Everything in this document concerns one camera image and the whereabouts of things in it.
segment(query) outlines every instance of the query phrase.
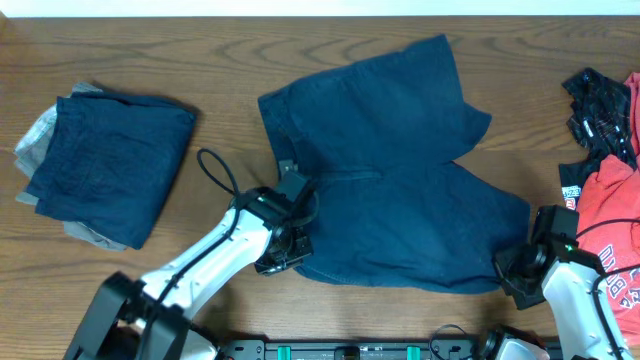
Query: wood grain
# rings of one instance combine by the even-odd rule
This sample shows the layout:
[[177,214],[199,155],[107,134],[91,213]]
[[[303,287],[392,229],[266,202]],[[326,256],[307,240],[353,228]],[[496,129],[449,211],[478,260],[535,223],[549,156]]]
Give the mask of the wood grain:
[[[459,162],[534,208],[560,203],[557,164],[586,155],[564,125],[570,98],[560,83],[586,66],[620,80],[640,70],[638,18],[8,21],[0,40],[0,358],[60,358],[105,277],[116,270],[137,277],[218,223],[228,198],[200,172],[198,148],[220,152],[243,188],[275,183],[259,95],[440,33],[451,42],[466,100],[494,117],[482,142]],[[141,251],[110,253],[69,239],[60,223],[14,201],[27,179],[12,165],[13,146],[78,81],[168,96],[201,113]],[[251,267],[198,320],[221,336],[272,339],[425,338],[445,323],[476,333],[496,323],[556,333],[546,304],[516,311],[500,291],[460,296],[338,287],[293,271],[263,278]]]

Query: gray cloth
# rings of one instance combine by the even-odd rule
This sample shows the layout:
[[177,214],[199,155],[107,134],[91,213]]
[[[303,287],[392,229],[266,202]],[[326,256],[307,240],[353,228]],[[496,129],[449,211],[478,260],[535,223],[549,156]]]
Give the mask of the gray cloth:
[[[78,83],[73,86],[72,92],[102,92],[102,90],[87,83]],[[56,120],[56,106],[53,105],[36,120],[13,151],[18,157],[14,162],[15,166],[29,179],[31,179],[47,155]],[[35,206],[39,199],[36,196],[22,192],[16,196],[16,200]],[[98,234],[82,223],[64,221],[63,225],[67,235],[85,240],[98,247],[113,251],[123,251],[127,248],[125,245]]]

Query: green tape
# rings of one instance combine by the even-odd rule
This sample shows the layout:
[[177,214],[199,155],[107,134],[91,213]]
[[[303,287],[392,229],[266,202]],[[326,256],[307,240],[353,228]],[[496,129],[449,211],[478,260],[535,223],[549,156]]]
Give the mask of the green tape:
[[417,346],[407,346],[407,360],[420,360],[420,348]]
[[278,360],[291,360],[291,348],[288,346],[278,347]]

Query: navy blue t-shirt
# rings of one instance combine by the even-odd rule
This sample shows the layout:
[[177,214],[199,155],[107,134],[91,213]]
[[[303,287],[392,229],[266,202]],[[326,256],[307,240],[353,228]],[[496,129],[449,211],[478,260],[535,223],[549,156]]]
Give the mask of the navy blue t-shirt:
[[316,180],[314,255],[332,284],[497,289],[493,254],[527,240],[529,205],[453,162],[491,116],[464,102],[444,36],[325,71],[258,100],[278,162]]

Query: wire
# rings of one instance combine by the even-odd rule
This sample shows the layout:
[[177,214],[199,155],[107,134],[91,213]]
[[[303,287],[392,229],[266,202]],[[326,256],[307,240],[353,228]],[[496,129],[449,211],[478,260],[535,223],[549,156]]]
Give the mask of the wire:
[[617,224],[617,223],[635,223],[635,224],[640,224],[640,219],[611,219],[611,220],[601,221],[599,223],[593,224],[593,225],[589,226],[588,228],[580,231],[576,235],[576,239],[579,238],[580,236],[588,233],[591,230],[599,228],[600,226],[609,225],[609,224]]
[[[440,356],[440,354],[438,354],[439,350],[434,350],[433,349],[433,342],[436,339],[436,336],[438,336],[438,334],[445,329],[458,329],[460,331],[462,331],[462,333],[466,336],[469,337],[469,334],[467,334],[466,331],[464,331],[460,326],[456,325],[456,324],[447,324],[447,325],[442,325],[440,326],[434,333],[433,335],[431,335],[431,340],[429,341],[429,351],[431,352],[431,354],[433,354],[433,356],[435,356],[436,358],[438,358],[438,360],[445,360],[442,356]],[[472,359],[473,358],[473,352],[474,350],[471,349],[471,355],[465,357],[465,358],[461,358],[460,360],[468,360],[468,359]]]
[[[210,154],[216,160],[218,160],[220,165],[222,165],[224,170],[227,172],[227,176],[229,177],[229,181],[231,182],[231,186],[233,187],[233,190],[226,187],[224,184],[218,181],[218,179],[216,179],[215,176],[211,175],[211,173],[207,170],[207,168],[204,166],[204,163],[202,162],[203,153]],[[238,194],[240,194],[240,190],[238,189],[238,183],[236,182],[236,178],[233,176],[233,173],[231,172],[231,169],[229,168],[227,163],[225,163],[224,160],[222,160],[222,158],[218,156],[218,154],[214,153],[209,149],[200,149],[196,154],[196,158],[198,159],[198,164],[200,165],[200,168],[202,169],[202,171],[204,171],[204,173],[211,180],[213,180],[213,182],[215,182],[218,186],[220,186],[223,190],[225,190],[231,195],[237,196]],[[236,212],[233,215],[233,220],[231,221],[231,227],[229,228],[229,231],[224,233],[220,237],[220,239],[218,239],[215,243],[213,243],[208,248],[206,248],[203,252],[198,254],[198,256],[196,256],[191,261],[189,261],[184,267],[182,267],[178,272],[176,272],[171,277],[171,280],[169,280],[167,285],[162,290],[162,293],[160,293],[160,296],[158,296],[158,298],[154,302],[153,309],[151,310],[151,315],[149,317],[149,321],[147,321],[147,324],[144,327],[144,330],[142,331],[142,335],[140,337],[140,344],[138,346],[138,354],[136,356],[136,360],[143,359],[143,354],[147,347],[147,342],[149,341],[148,339],[151,333],[151,326],[157,319],[158,312],[160,310],[160,307],[162,306],[162,302],[167,297],[167,295],[169,295],[169,292],[171,292],[171,290],[178,284],[178,281],[180,281],[180,279],[184,276],[184,274],[186,274],[195,264],[197,264],[200,260],[204,259],[207,255],[209,255],[209,253],[211,253],[211,251],[213,251],[220,244],[222,244],[223,242],[225,242],[231,237],[231,235],[233,234],[233,231],[236,229],[236,226],[238,225],[239,220],[240,220],[240,209],[236,209]]]
[[[604,225],[610,225],[610,224],[618,224],[618,223],[632,223],[632,224],[638,224],[640,223],[640,219],[611,219],[611,220],[605,220],[605,221],[601,221],[599,223],[593,224],[589,227],[587,227],[586,229],[580,231],[577,235],[576,235],[576,240],[578,238],[580,238],[581,236],[583,236],[584,234],[597,229],[601,226]],[[624,267],[622,269],[617,269],[614,271],[610,271],[608,273],[602,274],[600,275],[594,282],[593,282],[593,286],[591,287],[591,296],[593,296],[593,302],[594,305],[596,307],[596,312],[598,313],[598,318],[600,319],[600,322],[602,323],[602,327],[604,328],[604,332],[607,335],[607,339],[609,340],[609,343],[611,344],[611,350],[613,351],[613,354],[616,356],[617,360],[623,360],[622,357],[622,353],[620,352],[620,347],[618,346],[618,343],[616,342],[616,338],[613,335],[613,331],[611,330],[611,327],[609,327],[609,323],[607,322],[607,318],[605,317],[604,314],[604,310],[602,309],[602,303],[600,302],[600,294],[601,291],[598,289],[598,286],[600,285],[600,283],[602,282],[602,280],[608,278],[609,276],[613,276],[613,275],[617,275],[617,274],[621,274],[624,272],[628,272],[631,270],[635,270],[635,269],[640,269],[640,264],[636,264],[633,266],[627,266]]]

